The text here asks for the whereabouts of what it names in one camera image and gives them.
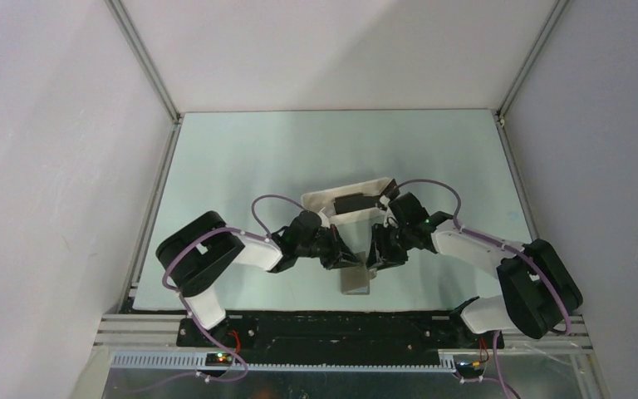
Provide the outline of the beige card holder wallet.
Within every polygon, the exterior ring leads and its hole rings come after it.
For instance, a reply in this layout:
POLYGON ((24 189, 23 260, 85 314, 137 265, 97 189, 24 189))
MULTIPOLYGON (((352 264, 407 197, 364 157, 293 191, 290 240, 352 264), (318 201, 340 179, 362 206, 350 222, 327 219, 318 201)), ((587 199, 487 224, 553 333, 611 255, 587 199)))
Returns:
POLYGON ((360 264, 340 270, 342 295, 369 295, 371 292, 371 281, 376 278, 377 272, 366 267, 365 252, 356 253, 356 256, 360 259, 360 264))

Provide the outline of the white plastic tray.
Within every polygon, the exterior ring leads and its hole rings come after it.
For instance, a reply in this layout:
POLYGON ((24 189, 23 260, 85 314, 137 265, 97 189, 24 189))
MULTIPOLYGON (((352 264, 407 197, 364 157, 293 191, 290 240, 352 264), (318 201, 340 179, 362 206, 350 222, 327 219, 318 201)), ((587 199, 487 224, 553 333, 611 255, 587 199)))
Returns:
POLYGON ((301 204, 329 224, 339 226, 384 217, 387 205, 399 194, 396 180, 382 177, 305 193, 301 196, 301 204))

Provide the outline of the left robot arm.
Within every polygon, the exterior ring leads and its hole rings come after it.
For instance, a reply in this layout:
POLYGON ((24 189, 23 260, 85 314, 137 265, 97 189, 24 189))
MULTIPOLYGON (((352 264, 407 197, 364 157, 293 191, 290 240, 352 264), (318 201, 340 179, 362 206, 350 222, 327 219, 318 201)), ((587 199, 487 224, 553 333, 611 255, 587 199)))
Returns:
POLYGON ((267 237, 230 227, 219 213, 208 211, 159 244, 155 257, 164 268, 162 284, 178 294, 198 324, 198 336, 214 347, 229 335, 214 283, 230 265, 282 273, 304 258, 317 259, 326 270, 362 264, 338 228, 310 210, 267 237))

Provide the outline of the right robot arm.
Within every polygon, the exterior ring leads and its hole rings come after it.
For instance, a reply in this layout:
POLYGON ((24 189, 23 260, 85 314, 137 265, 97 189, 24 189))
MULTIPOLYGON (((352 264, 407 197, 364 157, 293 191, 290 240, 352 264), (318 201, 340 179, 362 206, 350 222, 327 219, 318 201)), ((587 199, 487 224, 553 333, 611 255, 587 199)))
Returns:
POLYGON ((429 214, 411 193, 382 195, 377 207, 384 220, 372 227, 370 269, 402 266, 410 251, 425 250, 498 281, 498 295, 471 298, 453 310, 449 334, 458 346, 472 347, 484 333, 497 331, 533 339, 571 332, 572 312, 582 305, 582 294, 546 240, 522 243, 471 229, 455 214, 429 214))

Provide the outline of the black credit cards stack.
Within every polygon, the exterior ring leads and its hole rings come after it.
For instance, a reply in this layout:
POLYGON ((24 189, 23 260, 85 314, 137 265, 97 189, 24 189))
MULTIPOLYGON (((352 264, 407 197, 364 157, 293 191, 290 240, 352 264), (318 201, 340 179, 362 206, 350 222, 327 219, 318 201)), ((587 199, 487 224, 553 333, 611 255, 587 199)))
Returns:
POLYGON ((379 202, 379 195, 365 195, 363 193, 354 193, 343 195, 334 199, 334 210, 336 215, 349 214, 363 210, 373 209, 379 202))

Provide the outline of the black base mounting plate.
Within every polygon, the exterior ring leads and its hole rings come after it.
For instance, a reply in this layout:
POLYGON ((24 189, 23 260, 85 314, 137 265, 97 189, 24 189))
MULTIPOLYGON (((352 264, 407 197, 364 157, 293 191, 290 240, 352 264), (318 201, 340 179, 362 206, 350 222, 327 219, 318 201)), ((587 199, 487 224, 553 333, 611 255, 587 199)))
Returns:
POLYGON ((504 346, 446 311, 229 311, 209 332, 252 364, 439 366, 442 350, 504 346))

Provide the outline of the right circuit board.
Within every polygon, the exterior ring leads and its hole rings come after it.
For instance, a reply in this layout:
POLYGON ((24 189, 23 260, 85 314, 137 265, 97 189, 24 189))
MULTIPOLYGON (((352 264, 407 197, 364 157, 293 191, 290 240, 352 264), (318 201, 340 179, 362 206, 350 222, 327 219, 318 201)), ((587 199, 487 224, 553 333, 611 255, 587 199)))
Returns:
POLYGON ((465 369, 480 369, 486 365, 486 362, 475 361, 475 362, 458 362, 455 366, 456 368, 465 368, 465 369))

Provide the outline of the circuit board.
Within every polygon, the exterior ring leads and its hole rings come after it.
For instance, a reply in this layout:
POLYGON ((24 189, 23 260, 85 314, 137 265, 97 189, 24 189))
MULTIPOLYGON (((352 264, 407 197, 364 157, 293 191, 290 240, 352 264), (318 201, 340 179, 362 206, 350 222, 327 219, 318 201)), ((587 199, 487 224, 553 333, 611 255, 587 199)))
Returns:
POLYGON ((465 368, 465 369, 480 369, 486 365, 486 362, 475 361, 475 362, 458 362, 455 366, 456 368, 465 368))
POLYGON ((234 358, 228 353, 210 353, 205 358, 207 367, 226 367, 234 363, 234 358))

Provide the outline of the left circuit board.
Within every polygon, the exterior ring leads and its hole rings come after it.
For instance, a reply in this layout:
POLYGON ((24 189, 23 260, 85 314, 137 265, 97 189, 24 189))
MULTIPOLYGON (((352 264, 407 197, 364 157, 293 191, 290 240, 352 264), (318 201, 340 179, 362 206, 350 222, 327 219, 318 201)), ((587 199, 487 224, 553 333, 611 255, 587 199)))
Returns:
POLYGON ((234 363, 234 358, 228 353, 210 353, 205 358, 207 367, 226 367, 234 363))

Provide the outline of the aluminium frame rail front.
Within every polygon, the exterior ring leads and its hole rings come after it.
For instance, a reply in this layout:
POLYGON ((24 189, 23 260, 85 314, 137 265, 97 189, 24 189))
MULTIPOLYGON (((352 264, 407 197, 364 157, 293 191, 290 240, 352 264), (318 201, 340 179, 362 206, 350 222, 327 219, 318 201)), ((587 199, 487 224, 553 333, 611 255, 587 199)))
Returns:
POLYGON ((125 367, 268 371, 449 370, 458 355, 490 361, 493 350, 544 357, 593 351, 578 316, 569 335, 535 339, 469 332, 444 311, 237 311, 209 335, 180 314, 114 314, 102 318, 95 343, 112 349, 115 364, 125 367))

